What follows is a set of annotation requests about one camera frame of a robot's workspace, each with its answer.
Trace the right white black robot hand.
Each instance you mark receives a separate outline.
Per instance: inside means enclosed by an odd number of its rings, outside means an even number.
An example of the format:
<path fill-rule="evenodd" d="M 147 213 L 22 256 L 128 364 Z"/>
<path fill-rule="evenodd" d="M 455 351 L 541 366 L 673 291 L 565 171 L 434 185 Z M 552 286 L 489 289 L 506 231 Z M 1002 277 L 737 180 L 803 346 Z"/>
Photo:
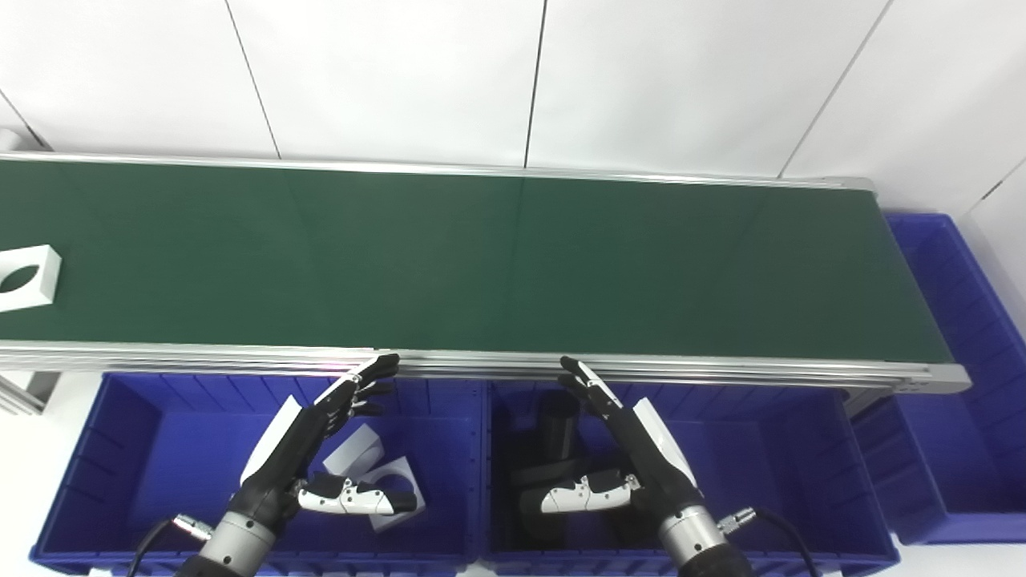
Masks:
<path fill-rule="evenodd" d="M 540 514 L 571 514 L 633 505 L 664 523 L 666 530 L 719 530 L 708 512 L 688 460 L 647 398 L 626 406 L 593 369 L 561 357 L 559 383 L 601 420 L 627 457 L 631 471 L 606 470 L 544 490 Z"/>

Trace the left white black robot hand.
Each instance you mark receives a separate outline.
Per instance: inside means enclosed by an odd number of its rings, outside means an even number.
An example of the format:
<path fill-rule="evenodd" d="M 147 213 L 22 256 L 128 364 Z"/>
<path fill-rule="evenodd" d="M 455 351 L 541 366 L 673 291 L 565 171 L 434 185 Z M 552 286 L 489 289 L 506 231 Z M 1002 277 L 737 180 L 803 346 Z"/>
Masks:
<path fill-rule="evenodd" d="M 381 406 L 369 399 L 393 390 L 388 380 L 398 372 L 399 362 L 399 354 L 378 355 L 338 377 L 310 406 L 285 409 L 285 429 L 259 443 L 240 489 L 228 501 L 228 511 L 273 532 L 280 532 L 300 509 L 362 516 L 413 512 L 418 498 L 410 490 L 386 490 L 371 482 L 322 472 L 307 476 L 322 443 L 349 418 L 381 415 Z"/>

